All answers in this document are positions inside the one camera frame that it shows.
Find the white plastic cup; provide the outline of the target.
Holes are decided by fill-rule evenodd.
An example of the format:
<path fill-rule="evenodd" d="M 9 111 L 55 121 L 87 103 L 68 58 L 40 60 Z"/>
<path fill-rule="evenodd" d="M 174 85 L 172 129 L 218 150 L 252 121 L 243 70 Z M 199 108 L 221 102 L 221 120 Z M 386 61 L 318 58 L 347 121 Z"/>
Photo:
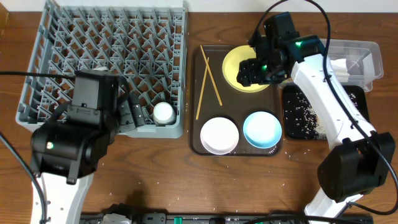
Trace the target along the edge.
<path fill-rule="evenodd" d="M 158 126 L 174 124 L 176 114 L 172 106 L 167 102 L 157 103 L 153 111 L 154 123 Z"/>

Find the white paper napkin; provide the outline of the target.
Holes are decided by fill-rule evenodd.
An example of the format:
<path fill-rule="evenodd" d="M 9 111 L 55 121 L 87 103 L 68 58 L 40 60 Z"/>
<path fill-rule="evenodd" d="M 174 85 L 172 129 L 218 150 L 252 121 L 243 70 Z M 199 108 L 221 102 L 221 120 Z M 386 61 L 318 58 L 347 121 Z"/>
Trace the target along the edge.
<path fill-rule="evenodd" d="M 339 82 L 346 83 L 349 79 L 348 68 L 345 58 L 330 60 L 331 66 Z"/>

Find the rice food scraps pile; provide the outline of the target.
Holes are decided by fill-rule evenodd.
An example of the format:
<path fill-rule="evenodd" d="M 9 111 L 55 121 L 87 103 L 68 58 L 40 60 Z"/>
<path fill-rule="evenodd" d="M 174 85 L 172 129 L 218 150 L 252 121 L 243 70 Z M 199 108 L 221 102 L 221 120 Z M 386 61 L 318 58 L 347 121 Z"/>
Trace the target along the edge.
<path fill-rule="evenodd" d="M 288 86 L 282 91 L 282 107 L 285 135 L 298 140 L 326 140 L 315 110 L 297 86 Z"/>

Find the white round bowl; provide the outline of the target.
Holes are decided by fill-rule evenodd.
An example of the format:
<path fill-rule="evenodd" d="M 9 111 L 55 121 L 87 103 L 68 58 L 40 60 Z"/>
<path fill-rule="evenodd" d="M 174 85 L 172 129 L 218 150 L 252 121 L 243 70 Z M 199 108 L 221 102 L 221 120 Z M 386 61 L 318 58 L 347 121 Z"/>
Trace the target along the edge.
<path fill-rule="evenodd" d="M 211 118 L 201 128 L 200 141 L 208 152 L 225 155 L 238 145 L 239 131 L 230 119 Z"/>

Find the light blue round bowl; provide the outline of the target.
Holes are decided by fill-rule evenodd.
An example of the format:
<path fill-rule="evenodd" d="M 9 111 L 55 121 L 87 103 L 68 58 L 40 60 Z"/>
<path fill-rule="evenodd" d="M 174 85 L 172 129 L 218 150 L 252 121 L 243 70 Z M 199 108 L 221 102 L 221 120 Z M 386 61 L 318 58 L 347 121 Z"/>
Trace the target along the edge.
<path fill-rule="evenodd" d="M 280 141 L 282 126 L 273 114 L 257 111 L 244 120 L 243 134 L 250 145 L 267 149 L 274 147 Z"/>

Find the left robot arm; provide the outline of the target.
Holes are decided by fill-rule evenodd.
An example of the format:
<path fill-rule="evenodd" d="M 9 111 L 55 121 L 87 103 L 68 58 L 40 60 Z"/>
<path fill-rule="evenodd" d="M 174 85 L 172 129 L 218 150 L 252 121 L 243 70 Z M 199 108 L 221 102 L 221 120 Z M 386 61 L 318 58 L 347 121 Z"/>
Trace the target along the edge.
<path fill-rule="evenodd" d="M 105 68 L 75 72 L 71 101 L 32 133 L 31 223 L 78 223 L 99 160 L 117 134 L 142 126 L 126 77 Z"/>

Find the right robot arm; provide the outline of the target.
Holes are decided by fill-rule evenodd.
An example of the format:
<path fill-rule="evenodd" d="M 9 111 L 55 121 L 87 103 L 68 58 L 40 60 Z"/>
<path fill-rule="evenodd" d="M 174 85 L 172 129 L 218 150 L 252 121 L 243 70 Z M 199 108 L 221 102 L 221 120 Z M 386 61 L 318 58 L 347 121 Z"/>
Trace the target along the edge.
<path fill-rule="evenodd" d="M 320 190 L 304 212 L 311 221 L 335 218 L 395 174 L 395 140 L 378 133 L 356 109 L 333 71 L 328 42 L 301 36 L 288 12 L 259 23 L 265 32 L 255 31 L 248 42 L 256 57 L 239 64 L 237 81 L 250 86 L 292 79 L 307 97 L 325 129 L 330 153 L 317 170 Z"/>

